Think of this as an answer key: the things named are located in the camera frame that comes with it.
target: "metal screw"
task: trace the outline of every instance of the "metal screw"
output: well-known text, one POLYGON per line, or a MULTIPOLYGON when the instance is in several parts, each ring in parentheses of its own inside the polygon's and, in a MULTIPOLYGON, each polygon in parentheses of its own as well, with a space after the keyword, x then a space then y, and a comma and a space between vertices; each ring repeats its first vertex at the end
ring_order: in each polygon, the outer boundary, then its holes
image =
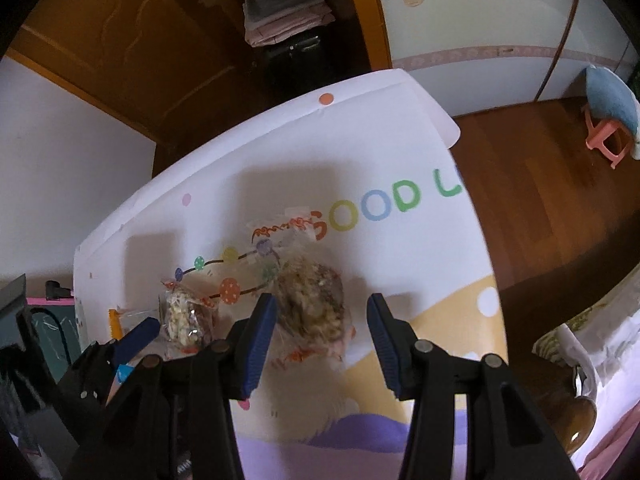
POLYGON ((227 352, 230 348, 231 346, 229 345, 228 342, 226 342, 226 339, 217 339, 216 341, 211 343, 211 349, 216 354, 223 354, 227 352))
POLYGON ((491 368, 500 368, 502 366, 502 359, 496 354, 487 354, 484 356, 484 362, 491 368))
POLYGON ((431 350, 433 350, 433 343, 431 341, 427 341, 426 339, 418 339, 418 341, 414 343, 414 348, 418 352, 428 354, 429 352, 431 352, 431 350))
POLYGON ((155 368, 162 362, 162 359, 159 355, 149 354, 145 355, 142 359, 142 365, 145 368, 155 368))

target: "yellow pattern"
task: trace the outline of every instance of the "yellow pattern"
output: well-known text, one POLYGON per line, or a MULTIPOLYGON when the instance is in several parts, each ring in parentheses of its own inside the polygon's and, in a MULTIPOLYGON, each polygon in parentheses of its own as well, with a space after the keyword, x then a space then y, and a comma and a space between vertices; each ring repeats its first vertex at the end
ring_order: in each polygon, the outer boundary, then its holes
MULTIPOLYGON (((475 352, 498 354, 505 361, 507 341, 502 311, 486 317, 478 310, 478 294, 496 286, 493 275, 457 290, 410 321, 418 338, 428 339, 452 355, 475 352)), ((386 389, 374 351, 345 371, 346 395, 354 399, 360 413, 376 413, 399 422, 408 422, 402 403, 386 389)))

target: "white wall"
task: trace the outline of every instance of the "white wall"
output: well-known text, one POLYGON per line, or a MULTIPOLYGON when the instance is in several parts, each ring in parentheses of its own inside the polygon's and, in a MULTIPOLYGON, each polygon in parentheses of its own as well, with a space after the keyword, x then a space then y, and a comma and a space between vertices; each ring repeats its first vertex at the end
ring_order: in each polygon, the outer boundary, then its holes
POLYGON ((580 0, 562 56, 540 100, 584 95, 584 69, 591 63, 631 76, 638 54, 602 0, 580 0))
POLYGON ((0 285, 71 286, 76 246, 151 178, 155 143, 19 63, 0 61, 0 285))
MULTIPOLYGON (((572 0, 381 1, 394 67, 410 72, 452 115, 532 101, 572 5, 572 0)), ((590 62, 618 67, 628 76, 638 55, 627 45, 601 0, 580 0, 565 54, 543 98, 576 93, 574 80, 590 62)))

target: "folded towel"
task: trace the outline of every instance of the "folded towel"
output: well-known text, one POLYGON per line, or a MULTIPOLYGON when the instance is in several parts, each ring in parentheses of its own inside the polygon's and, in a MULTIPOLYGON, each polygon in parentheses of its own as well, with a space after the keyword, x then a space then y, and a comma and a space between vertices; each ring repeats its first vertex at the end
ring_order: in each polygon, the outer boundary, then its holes
POLYGON ((245 30, 255 30, 299 10, 324 3, 324 0, 245 0, 245 30))
POLYGON ((639 423, 640 403, 627 412, 589 453, 584 466, 579 471, 580 480, 600 480, 603 478, 631 440, 639 423))
POLYGON ((244 39, 252 47, 267 46, 284 41, 310 28, 327 25, 334 21, 331 9, 322 2, 254 28, 254 30, 247 30, 244 39))

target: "black cable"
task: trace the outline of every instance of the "black cable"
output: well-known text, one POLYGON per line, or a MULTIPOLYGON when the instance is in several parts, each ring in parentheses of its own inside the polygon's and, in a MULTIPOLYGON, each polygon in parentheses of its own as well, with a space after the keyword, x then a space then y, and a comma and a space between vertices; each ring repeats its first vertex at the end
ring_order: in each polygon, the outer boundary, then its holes
POLYGON ((60 330, 60 339, 62 341, 62 348, 65 349, 66 362, 69 366, 73 365, 73 361, 71 360, 71 354, 69 353, 69 347, 66 344, 65 331, 62 329, 62 325, 60 324, 58 318, 53 315, 52 311, 50 311, 48 308, 44 308, 43 306, 32 306, 29 310, 36 314, 37 313, 47 314, 49 317, 53 319, 54 323, 58 326, 58 329, 60 330))

